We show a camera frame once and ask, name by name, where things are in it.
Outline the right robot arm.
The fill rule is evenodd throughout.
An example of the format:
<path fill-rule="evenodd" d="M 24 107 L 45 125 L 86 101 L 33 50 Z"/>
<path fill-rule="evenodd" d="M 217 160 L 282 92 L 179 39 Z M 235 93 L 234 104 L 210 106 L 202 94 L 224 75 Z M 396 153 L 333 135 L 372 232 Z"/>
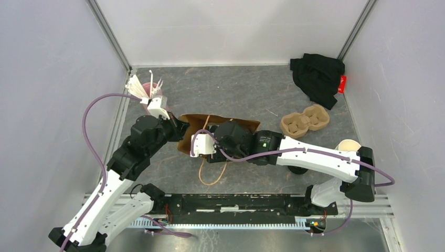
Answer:
<path fill-rule="evenodd" d="M 213 137 L 216 149 L 233 162 L 287 166 L 294 173 L 312 170 L 330 175 L 327 182 L 308 187 L 307 204 L 327 207 L 345 197 L 365 203 L 375 200 L 375 171 L 371 169 L 374 157 L 368 147 L 341 142 L 329 149 L 278 132 L 252 133 L 235 121 L 217 126 Z"/>

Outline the brown paper bag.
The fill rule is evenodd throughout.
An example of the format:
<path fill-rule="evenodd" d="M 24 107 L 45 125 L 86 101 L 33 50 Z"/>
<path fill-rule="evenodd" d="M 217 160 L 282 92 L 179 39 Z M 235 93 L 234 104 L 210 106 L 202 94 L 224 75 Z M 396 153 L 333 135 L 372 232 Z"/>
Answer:
<path fill-rule="evenodd" d="M 221 153 L 221 150 L 218 146 L 218 140 L 215 136 L 215 133 L 219 126 L 222 126 L 224 123 L 237 123 L 239 126 L 241 126 L 242 129 L 247 130 L 248 133 L 255 133 L 256 130 L 259 128 L 260 122 L 257 120 L 248 120 L 248 119 L 238 119 L 233 117 L 222 117 L 219 115 L 214 114 L 199 114 L 199 113 L 189 113 L 189 114 L 183 114 L 179 117 L 179 120 L 181 122 L 188 123 L 188 128 L 185 130 L 185 134 L 183 136 L 183 139 L 179 141 L 177 144 L 177 150 L 180 151 L 183 154 L 186 154 L 188 156 L 190 153 L 190 144 L 192 142 L 191 136 L 194 134 L 195 138 L 200 133 L 207 133 L 207 134 L 213 134 L 213 139 L 215 140 L 215 148 L 216 153 L 212 155 L 202 155 L 198 156 L 197 158 L 200 158 L 201 165 L 198 169 L 198 179 L 203 185 L 206 186 L 213 186 L 217 184 L 221 178 L 223 177 L 227 166 L 229 164 L 229 160 Z M 202 171 L 207 163 L 222 163 L 223 166 L 221 167 L 219 176 L 212 182 L 206 182 L 203 180 L 202 177 Z"/>

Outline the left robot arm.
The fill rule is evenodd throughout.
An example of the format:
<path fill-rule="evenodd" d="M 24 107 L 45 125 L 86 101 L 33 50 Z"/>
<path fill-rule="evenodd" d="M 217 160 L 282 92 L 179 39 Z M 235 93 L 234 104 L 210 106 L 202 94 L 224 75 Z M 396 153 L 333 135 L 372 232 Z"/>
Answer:
<path fill-rule="evenodd" d="M 110 213 L 121 195 L 150 165 L 151 157 L 167 142 L 181 141 L 188 127 L 189 123 L 177 120 L 172 114 L 166 119 L 139 117 L 131 127 L 130 136 L 107 163 L 106 178 L 68 224 L 50 232 L 50 240 L 61 251 L 105 251 L 137 218 L 162 207 L 165 193 L 153 184 L 146 184 L 133 199 Z"/>

